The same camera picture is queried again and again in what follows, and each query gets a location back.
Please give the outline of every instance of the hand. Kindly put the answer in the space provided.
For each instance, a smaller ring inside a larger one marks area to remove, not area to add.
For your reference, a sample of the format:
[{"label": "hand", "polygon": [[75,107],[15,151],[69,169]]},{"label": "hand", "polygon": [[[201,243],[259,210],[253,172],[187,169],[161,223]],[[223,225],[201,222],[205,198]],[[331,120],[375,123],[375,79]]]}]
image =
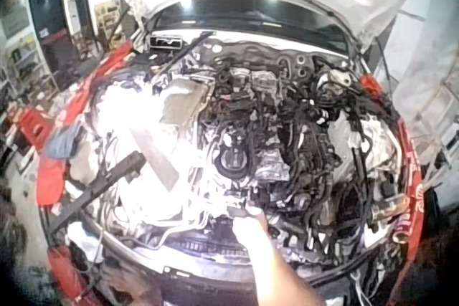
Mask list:
[{"label": "hand", "polygon": [[250,216],[236,218],[233,221],[232,230],[238,242],[248,250],[269,244],[269,240],[266,240],[268,239],[268,223],[263,210],[253,206],[246,206],[246,210]]}]

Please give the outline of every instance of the floor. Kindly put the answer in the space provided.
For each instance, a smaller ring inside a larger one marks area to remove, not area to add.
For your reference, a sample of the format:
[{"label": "floor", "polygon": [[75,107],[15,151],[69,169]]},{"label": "floor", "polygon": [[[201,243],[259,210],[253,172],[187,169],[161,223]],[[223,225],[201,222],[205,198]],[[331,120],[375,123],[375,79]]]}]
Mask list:
[{"label": "floor", "polygon": [[11,198],[16,205],[16,215],[27,230],[27,246],[23,257],[19,260],[19,273],[27,273],[29,267],[49,268],[47,243],[38,216],[35,197],[35,181],[37,179],[38,158],[35,158],[21,176],[16,165],[20,156],[15,155],[5,176],[11,188]]}]

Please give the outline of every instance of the black rubber hose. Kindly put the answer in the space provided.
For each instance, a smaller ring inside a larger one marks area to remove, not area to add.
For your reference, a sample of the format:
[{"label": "black rubber hose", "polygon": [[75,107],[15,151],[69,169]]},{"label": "black rubber hose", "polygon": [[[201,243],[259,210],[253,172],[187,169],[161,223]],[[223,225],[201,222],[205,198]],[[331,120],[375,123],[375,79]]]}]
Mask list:
[{"label": "black rubber hose", "polygon": [[303,223],[306,226],[309,224],[309,221],[311,220],[312,215],[314,215],[317,211],[321,209],[322,203],[327,201],[330,198],[332,188],[333,188],[333,175],[331,173],[327,173],[325,175],[325,183],[323,185],[323,193],[321,197],[314,203],[314,205],[308,208],[308,210],[305,212],[303,216]]}]

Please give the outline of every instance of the white car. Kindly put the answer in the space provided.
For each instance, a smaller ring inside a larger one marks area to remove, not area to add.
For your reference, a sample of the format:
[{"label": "white car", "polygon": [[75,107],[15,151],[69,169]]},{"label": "white car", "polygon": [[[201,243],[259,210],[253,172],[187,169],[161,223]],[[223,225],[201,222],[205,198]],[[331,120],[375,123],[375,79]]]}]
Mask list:
[{"label": "white car", "polygon": [[147,164],[83,222],[168,301],[244,305],[255,285],[232,220],[255,205],[333,305],[376,302],[422,221],[410,140],[362,58],[404,0],[127,1],[134,53],[92,84],[66,193],[134,150]]}]

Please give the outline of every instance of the black cable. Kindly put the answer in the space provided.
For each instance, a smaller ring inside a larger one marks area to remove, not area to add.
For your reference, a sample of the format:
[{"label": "black cable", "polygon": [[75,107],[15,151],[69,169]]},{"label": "black cable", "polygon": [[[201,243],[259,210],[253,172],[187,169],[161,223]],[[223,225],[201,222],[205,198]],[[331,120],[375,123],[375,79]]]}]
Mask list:
[{"label": "black cable", "polygon": [[384,55],[384,50],[382,49],[381,42],[379,41],[378,38],[374,39],[378,45],[379,51],[381,52],[381,58],[382,58],[382,64],[384,65],[384,70],[386,71],[386,79],[387,79],[387,84],[389,87],[389,94],[390,94],[390,99],[392,100],[392,86],[390,85],[390,73],[389,73],[389,68],[387,66],[387,61],[386,57]]}]

